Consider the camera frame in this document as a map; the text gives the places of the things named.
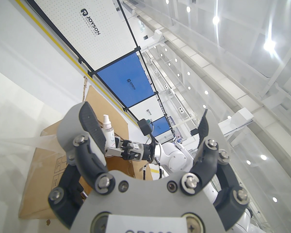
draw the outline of cardboard box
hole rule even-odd
[[[114,132],[122,139],[129,139],[128,125],[122,115],[92,86],[88,90],[86,101],[92,106],[98,121],[103,121],[103,115],[108,114]],[[41,133],[44,135],[56,134],[60,121],[47,127]],[[143,178],[143,172],[139,172],[146,161],[126,161],[120,157],[106,158],[109,171],[119,170],[135,177]],[[55,218],[48,204],[49,192],[55,188],[67,166],[66,156],[62,154],[36,148],[28,172],[23,198],[20,204],[18,216],[22,219],[51,219]],[[150,168],[147,167],[146,180],[152,180]],[[80,184],[86,193],[90,193],[91,187],[81,177]]]

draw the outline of black frame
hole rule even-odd
[[[139,54],[140,54],[140,56],[141,56],[141,58],[142,58],[142,61],[143,61],[143,64],[144,64],[144,66],[145,66],[145,68],[146,68],[146,70],[147,70],[147,72],[148,72],[148,74],[149,74],[149,77],[150,77],[150,80],[151,80],[151,82],[152,82],[152,84],[153,84],[153,87],[154,87],[154,89],[155,89],[155,92],[154,92],[154,94],[153,95],[151,95],[150,97],[152,97],[152,96],[154,96],[154,95],[157,95],[158,96],[158,98],[159,98],[159,100],[160,100],[160,104],[161,104],[161,106],[162,106],[162,109],[163,109],[163,111],[164,111],[164,117],[166,117],[166,120],[167,120],[167,122],[168,122],[168,124],[169,124],[169,126],[170,126],[170,123],[169,123],[169,121],[168,121],[168,118],[167,118],[167,114],[166,114],[166,111],[165,111],[165,109],[164,109],[164,107],[163,107],[163,105],[162,105],[162,102],[161,102],[161,99],[160,99],[160,96],[159,96],[159,94],[158,94],[158,91],[157,91],[157,89],[156,89],[156,87],[155,87],[155,84],[154,84],[154,82],[153,82],[153,80],[152,80],[152,77],[151,77],[151,75],[150,75],[150,72],[149,72],[149,69],[148,69],[148,67],[147,67],[147,65],[146,65],[146,63],[145,63],[145,61],[144,61],[144,58],[143,58],[143,56],[142,56],[142,53],[141,53],[141,48],[140,48],[140,46],[138,46],[138,44],[137,44],[137,41],[136,41],[136,38],[134,37],[134,34],[133,34],[133,32],[132,32],[132,30],[131,30],[131,27],[130,27],[130,25],[129,25],[129,23],[128,23],[128,20],[127,20],[127,17],[126,17],[126,15],[125,15],[125,13],[124,13],[124,11],[123,11],[123,8],[122,8],[122,6],[121,6],[121,3],[120,3],[120,1],[119,0],[116,0],[117,2],[118,2],[118,5],[119,5],[119,8],[120,8],[120,10],[121,10],[121,12],[122,12],[122,14],[123,14],[123,17],[124,17],[124,19],[125,19],[125,22],[126,22],[126,24],[127,24],[127,26],[128,26],[128,28],[129,28],[129,31],[130,31],[130,33],[131,33],[131,36],[132,36],[132,38],[133,38],[133,40],[134,40],[134,42],[135,42],[135,45],[136,45],[136,48],[133,50],[133,51],[131,51],[131,52],[129,52],[129,53],[127,53],[127,54],[125,54],[125,55],[123,55],[122,57],[120,57],[120,58],[118,58],[118,59],[116,59],[116,60],[114,60],[114,61],[112,61],[112,62],[110,62],[109,64],[107,64],[107,65],[105,65],[105,66],[103,66],[102,68],[99,68],[98,70],[94,70],[89,64],[88,64],[88,62],[81,56],[81,54],[73,47],[73,45],[65,38],[65,36],[59,31],[59,29],[53,24],[53,22],[47,17],[47,15],[42,11],[42,9],[38,6],[38,4],[34,1],[34,0],[25,0],[31,7],[32,7],[32,9],[41,17],[41,19],[43,19],[43,21],[54,31],[54,33],[73,51],[73,53],[75,53],[75,55],[78,57],[78,62],[80,63],[80,64],[82,64],[82,63],[84,63],[85,65],[86,65],[86,67],[88,68],[88,75],[91,77],[91,78],[93,78],[93,76],[95,76],[111,93],[112,93],[112,95],[121,103],[121,105],[123,106],[123,111],[125,111],[125,112],[129,112],[137,121],[138,121],[138,119],[137,119],[137,117],[129,110],[129,108],[131,108],[131,107],[133,107],[133,106],[135,106],[135,105],[137,105],[137,104],[139,104],[139,103],[141,103],[142,101],[145,101],[146,99],[144,99],[144,100],[141,100],[140,102],[138,102],[138,103],[136,103],[136,104],[134,104],[133,106],[130,106],[130,107],[126,107],[125,106],[125,104],[122,102],[122,100],[110,89],[110,87],[99,77],[99,75],[97,74],[97,72],[99,72],[99,71],[101,71],[101,70],[103,70],[103,69],[105,69],[105,68],[107,68],[108,66],[110,66],[110,65],[112,65],[112,64],[114,64],[114,63],[116,63],[116,62],[118,62],[118,61],[120,61],[121,59],[123,59],[123,58],[125,58],[125,57],[127,57],[127,56],[130,56],[131,54],[133,54],[133,53],[137,53],[137,52],[139,52]]]

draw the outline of spray bottle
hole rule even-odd
[[[102,131],[106,138],[105,152],[107,148],[115,148],[115,138],[114,138],[114,130],[111,126],[111,122],[109,120],[108,115],[104,115],[104,122],[102,123]]]

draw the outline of pegboard panel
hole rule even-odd
[[[112,0],[35,2],[94,70],[135,48]]]

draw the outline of bottle cap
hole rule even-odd
[[[108,115],[104,115],[104,122],[102,124],[103,124],[103,128],[104,129],[111,128],[111,122],[109,120],[109,116]]]

